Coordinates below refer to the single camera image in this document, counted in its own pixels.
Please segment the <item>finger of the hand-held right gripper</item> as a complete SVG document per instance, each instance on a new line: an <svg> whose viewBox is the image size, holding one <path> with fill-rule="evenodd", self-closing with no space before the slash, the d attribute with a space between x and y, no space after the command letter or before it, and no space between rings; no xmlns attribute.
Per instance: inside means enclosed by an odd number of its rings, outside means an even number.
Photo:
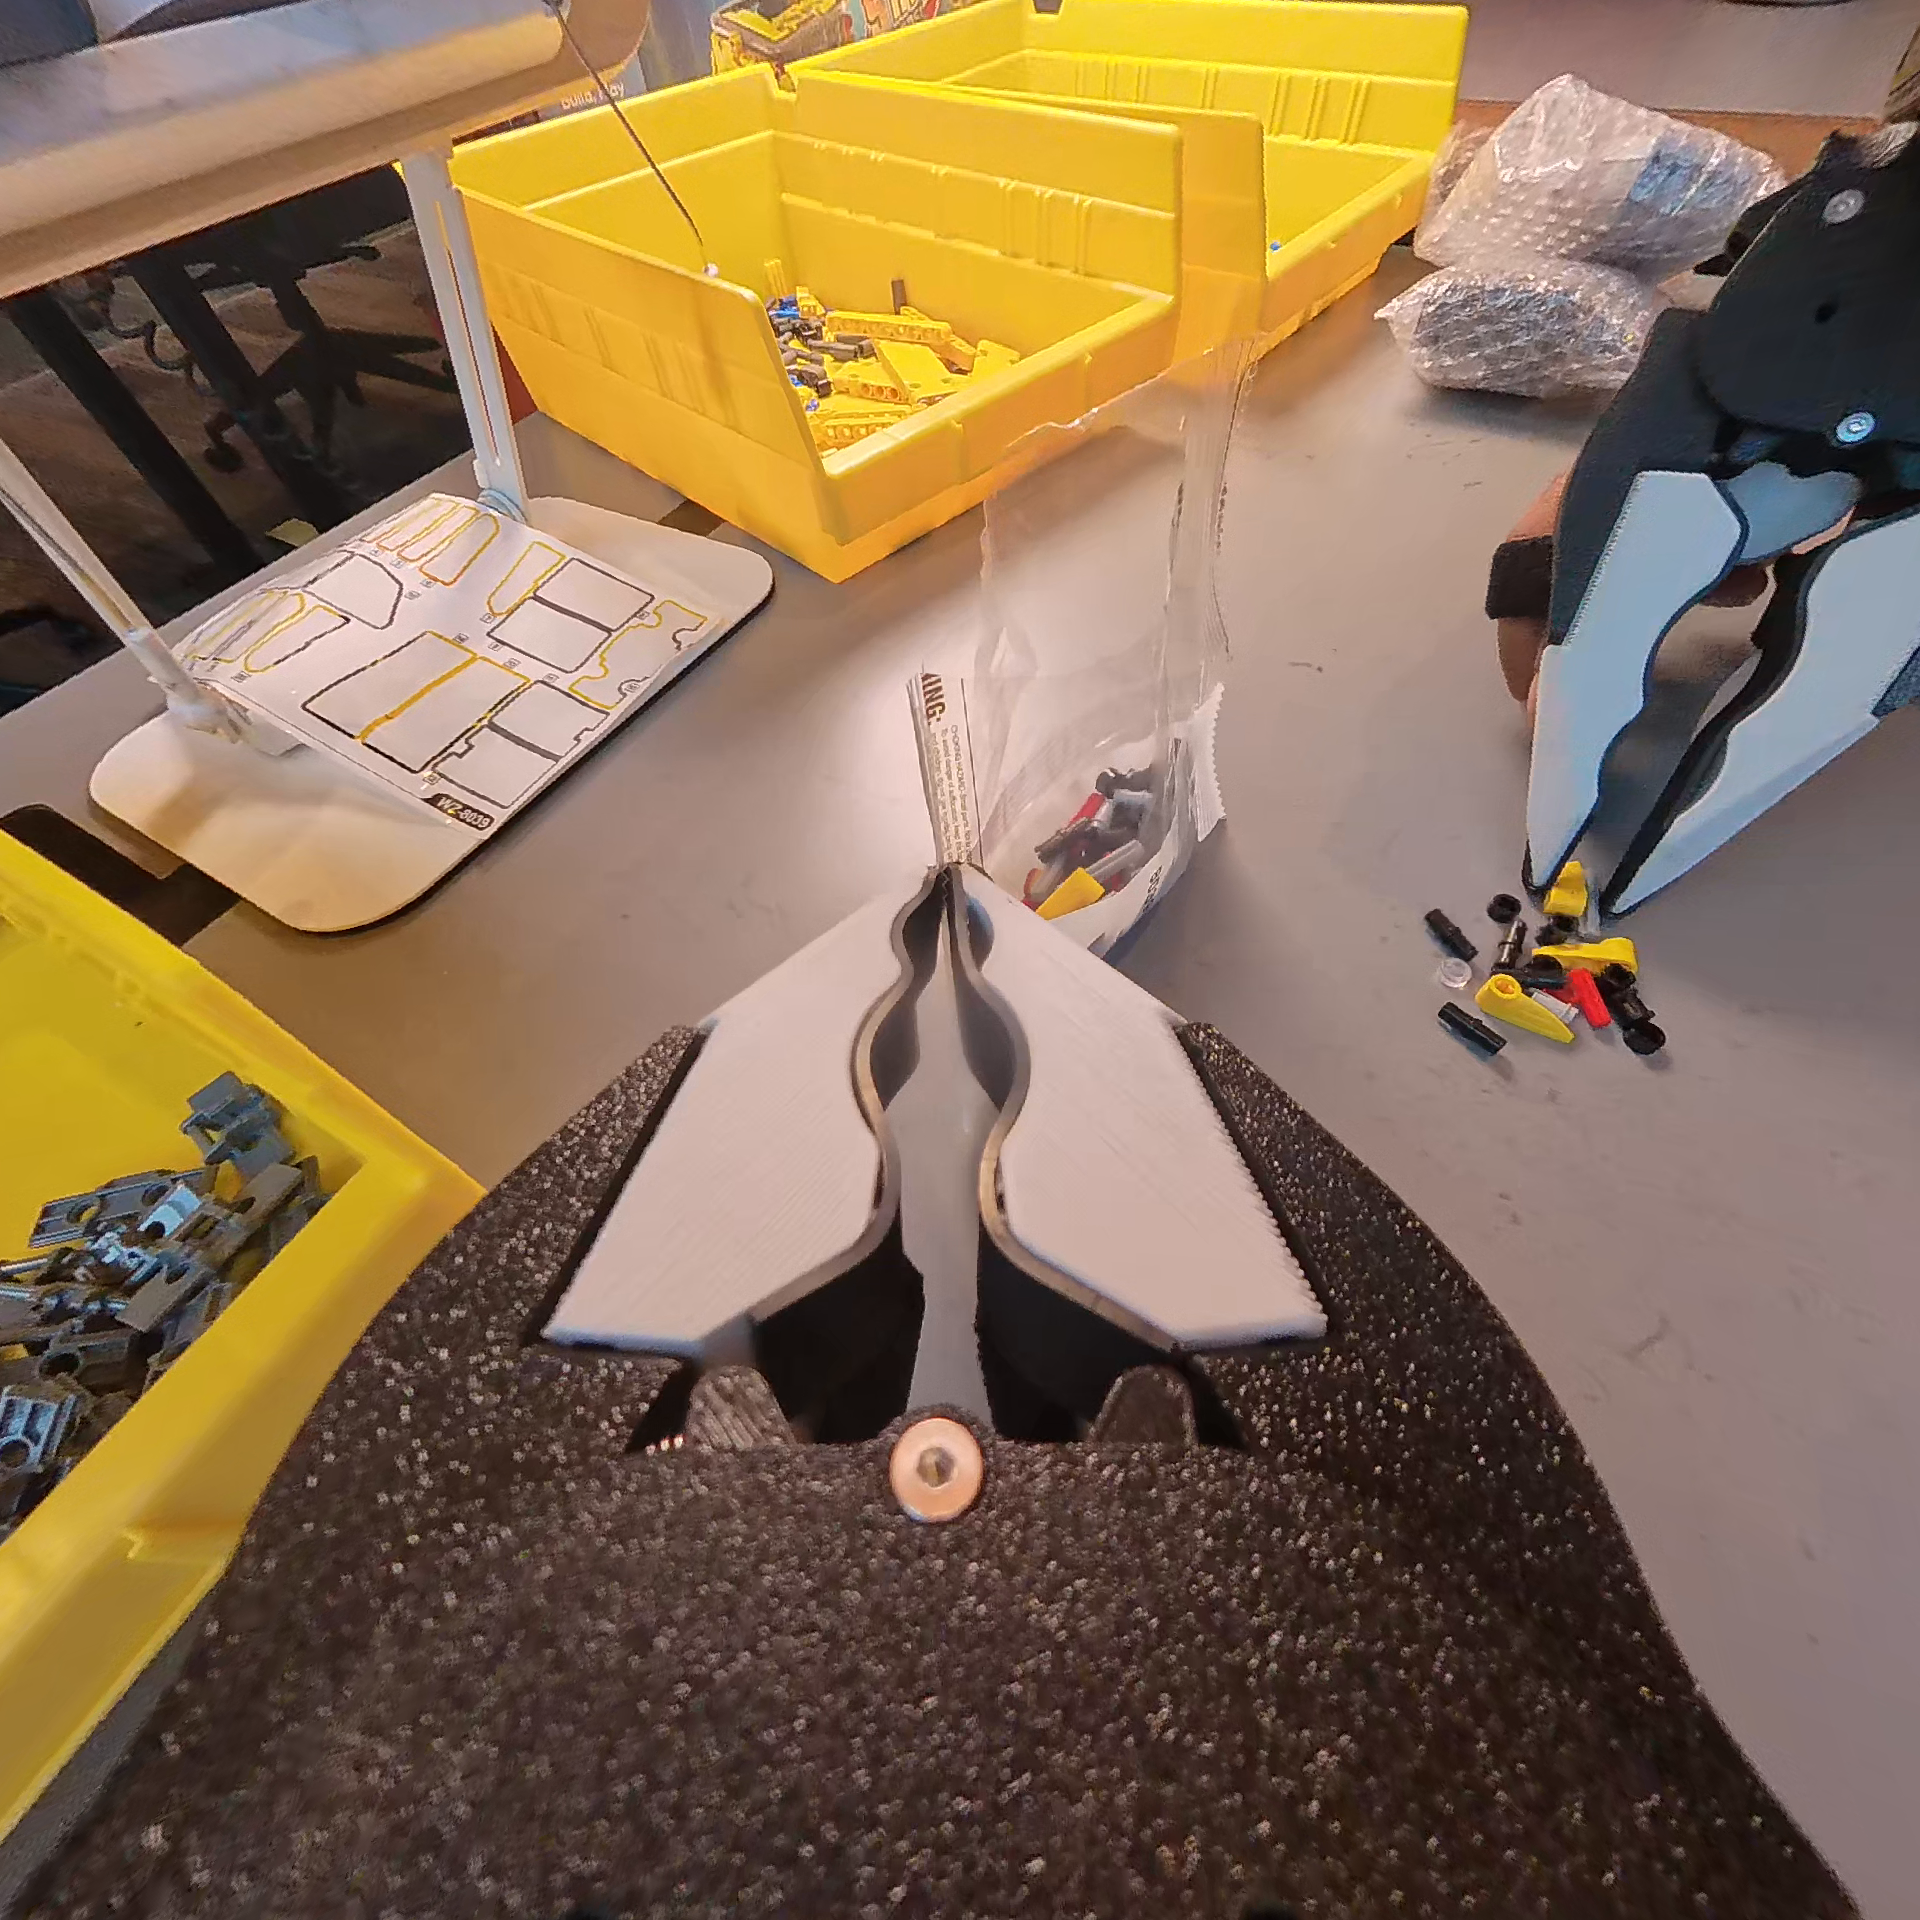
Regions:
<svg viewBox="0 0 1920 1920"><path fill-rule="evenodd" d="M1542 895L1600 802L1605 760L1641 714L1662 639L1742 559L1744 479L1641 470L1565 631L1542 649L1526 763L1526 866Z"/></svg>
<svg viewBox="0 0 1920 1920"><path fill-rule="evenodd" d="M1633 911L1914 698L1918 513L1856 519L1774 565L1759 658L1692 737L1601 889Z"/></svg>

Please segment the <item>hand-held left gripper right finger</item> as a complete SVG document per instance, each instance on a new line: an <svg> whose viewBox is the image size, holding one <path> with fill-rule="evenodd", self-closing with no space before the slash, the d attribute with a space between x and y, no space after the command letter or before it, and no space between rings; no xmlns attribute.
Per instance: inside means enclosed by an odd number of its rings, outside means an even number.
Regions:
<svg viewBox="0 0 1920 1920"><path fill-rule="evenodd" d="M991 1104L975 1169L975 1344L1004 1435L1084 1435L1116 1382L1170 1368L1231 1425L1199 1357L1328 1334L1297 1239L1185 1019L1000 891L952 871L952 986Z"/></svg>

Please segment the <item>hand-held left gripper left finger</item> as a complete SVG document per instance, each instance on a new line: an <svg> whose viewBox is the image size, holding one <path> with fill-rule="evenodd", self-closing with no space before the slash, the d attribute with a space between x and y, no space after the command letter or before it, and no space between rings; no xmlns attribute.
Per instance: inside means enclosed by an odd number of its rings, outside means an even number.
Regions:
<svg viewBox="0 0 1920 1920"><path fill-rule="evenodd" d="M806 1435L905 1410L926 1288L887 1107L949 886L880 895L718 1005L559 1271L542 1339L750 1363Z"/></svg>

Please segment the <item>pile of small colourful parts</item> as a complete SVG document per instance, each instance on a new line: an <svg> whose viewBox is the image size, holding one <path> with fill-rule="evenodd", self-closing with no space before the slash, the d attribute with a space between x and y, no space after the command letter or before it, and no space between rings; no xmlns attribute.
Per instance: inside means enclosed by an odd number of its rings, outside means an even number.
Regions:
<svg viewBox="0 0 1920 1920"><path fill-rule="evenodd" d="M1568 1047L1576 1033L1613 1033L1642 1059L1664 1056L1668 1037L1642 997L1639 949L1596 929L1581 861L1568 858L1536 905L1537 915L1528 918L1517 895L1493 895L1489 951L1445 909L1424 911L1445 992L1434 1009L1441 1030L1482 1059L1517 1035Z"/></svg>

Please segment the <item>person's right hand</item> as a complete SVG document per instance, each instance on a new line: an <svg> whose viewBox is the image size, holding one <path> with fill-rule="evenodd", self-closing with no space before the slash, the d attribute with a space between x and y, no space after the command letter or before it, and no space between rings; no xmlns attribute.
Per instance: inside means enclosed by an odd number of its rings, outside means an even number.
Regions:
<svg viewBox="0 0 1920 1920"><path fill-rule="evenodd" d="M1508 695L1528 712L1537 696L1540 658L1551 638L1557 533L1570 474L1570 469L1553 474L1494 546L1485 579L1482 609L1494 621L1498 670Z"/></svg>

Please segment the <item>bubble wrap bag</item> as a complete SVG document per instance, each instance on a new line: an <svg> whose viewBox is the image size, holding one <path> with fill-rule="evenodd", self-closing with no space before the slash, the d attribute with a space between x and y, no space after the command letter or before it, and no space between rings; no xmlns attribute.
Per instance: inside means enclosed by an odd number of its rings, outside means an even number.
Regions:
<svg viewBox="0 0 1920 1920"><path fill-rule="evenodd" d="M1497 128L1458 128L1412 249L1432 266L1548 255L1664 281L1720 250L1785 170L1730 135L1561 74Z"/></svg>

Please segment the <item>yellow bin with grey parts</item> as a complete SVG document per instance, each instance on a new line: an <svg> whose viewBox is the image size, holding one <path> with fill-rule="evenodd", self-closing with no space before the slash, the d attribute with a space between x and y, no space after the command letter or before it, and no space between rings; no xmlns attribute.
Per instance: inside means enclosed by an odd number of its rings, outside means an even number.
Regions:
<svg viewBox="0 0 1920 1920"><path fill-rule="evenodd" d="M222 1576L321 1384L481 1189L199 960L40 851L1 851L1 1233L190 1163L188 1098L260 1086L327 1205L1 1549L12 1832Z"/></svg>

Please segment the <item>white sticker sheet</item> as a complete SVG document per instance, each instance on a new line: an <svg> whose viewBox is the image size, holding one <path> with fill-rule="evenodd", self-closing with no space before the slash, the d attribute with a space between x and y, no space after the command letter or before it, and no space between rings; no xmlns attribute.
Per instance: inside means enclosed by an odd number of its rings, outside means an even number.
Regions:
<svg viewBox="0 0 1920 1920"><path fill-rule="evenodd" d="M200 621L184 672L490 834L726 631L718 598L429 493Z"/></svg>

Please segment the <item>pile of grey connector parts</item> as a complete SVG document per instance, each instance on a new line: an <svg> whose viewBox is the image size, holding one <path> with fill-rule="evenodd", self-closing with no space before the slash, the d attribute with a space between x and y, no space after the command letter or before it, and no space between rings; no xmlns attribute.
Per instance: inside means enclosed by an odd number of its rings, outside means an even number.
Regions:
<svg viewBox="0 0 1920 1920"><path fill-rule="evenodd" d="M324 1209L319 1160L233 1072L193 1091L190 1167L143 1167L40 1207L1 1271L1 1534Z"/></svg>

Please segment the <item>black flat plate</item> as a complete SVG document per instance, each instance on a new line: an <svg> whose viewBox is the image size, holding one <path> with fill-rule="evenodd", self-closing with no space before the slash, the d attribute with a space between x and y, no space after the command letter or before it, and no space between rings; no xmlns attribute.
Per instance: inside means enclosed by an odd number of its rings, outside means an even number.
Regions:
<svg viewBox="0 0 1920 1920"><path fill-rule="evenodd" d="M188 944L236 905L236 891L200 869L177 861L156 875L46 805L4 811L1 832L173 946Z"/></svg>

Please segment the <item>pile of yellow parts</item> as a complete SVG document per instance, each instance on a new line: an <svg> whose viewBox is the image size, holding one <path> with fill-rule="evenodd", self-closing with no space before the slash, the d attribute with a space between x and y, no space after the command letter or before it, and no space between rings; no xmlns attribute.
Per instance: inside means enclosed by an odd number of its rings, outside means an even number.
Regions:
<svg viewBox="0 0 1920 1920"><path fill-rule="evenodd" d="M906 303L901 282L890 311L837 309L797 287L768 298L766 317L783 377L799 395L810 442L822 454L970 393L1021 362L1015 347L973 342L945 319Z"/></svg>

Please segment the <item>yellow divided bin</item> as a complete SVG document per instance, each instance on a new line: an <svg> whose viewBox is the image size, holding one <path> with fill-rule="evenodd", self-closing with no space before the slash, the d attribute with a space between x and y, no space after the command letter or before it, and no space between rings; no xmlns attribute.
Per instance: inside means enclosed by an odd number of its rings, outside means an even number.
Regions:
<svg viewBox="0 0 1920 1920"><path fill-rule="evenodd" d="M1006 486L1049 432L1167 367L1181 131L831 71L736 71L461 144L497 339L535 403L842 583ZM837 451L766 298L914 306L1016 361Z"/></svg>

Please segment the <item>white stand pole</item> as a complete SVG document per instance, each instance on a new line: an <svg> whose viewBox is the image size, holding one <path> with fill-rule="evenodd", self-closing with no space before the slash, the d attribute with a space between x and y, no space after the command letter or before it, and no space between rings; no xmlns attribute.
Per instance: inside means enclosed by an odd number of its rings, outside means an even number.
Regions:
<svg viewBox="0 0 1920 1920"><path fill-rule="evenodd" d="M508 386L476 265L449 145L409 153L399 178L416 221L455 386L470 435L473 474L485 507L526 521L526 493Z"/></svg>

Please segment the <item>black office chair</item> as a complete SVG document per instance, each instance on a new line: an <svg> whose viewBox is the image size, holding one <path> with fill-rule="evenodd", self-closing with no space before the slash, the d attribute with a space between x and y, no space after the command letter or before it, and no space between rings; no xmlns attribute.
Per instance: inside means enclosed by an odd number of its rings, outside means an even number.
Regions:
<svg viewBox="0 0 1920 1920"><path fill-rule="evenodd" d="M98 329L121 338L125 331L111 319L111 287L121 278L132 281L150 317L128 338L142 342L156 367L197 377L212 397L204 459L220 473L236 473L242 454L231 434L242 434L296 512L327 530L364 502L330 462L338 403L365 403L364 377L425 393L449 393L453 377L445 347L432 333L327 323L303 291L303 278L352 261L378 261L377 237L409 221L399 170L382 163L87 269L85 309ZM210 303L210 295L229 289L270 295L278 321L292 333L265 367L254 367ZM262 561L254 541L108 365L57 282L6 295L1 309L38 361L180 521L207 557L210 579L231 584L246 577Z"/></svg>

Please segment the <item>blue printed cardboard box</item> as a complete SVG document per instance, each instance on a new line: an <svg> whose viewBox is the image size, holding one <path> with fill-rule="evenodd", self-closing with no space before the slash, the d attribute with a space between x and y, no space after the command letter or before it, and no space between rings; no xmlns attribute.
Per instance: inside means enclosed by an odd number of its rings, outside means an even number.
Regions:
<svg viewBox="0 0 1920 1920"><path fill-rule="evenodd" d="M788 65L849 43L849 2L725 2L711 11L711 72Z"/></svg>

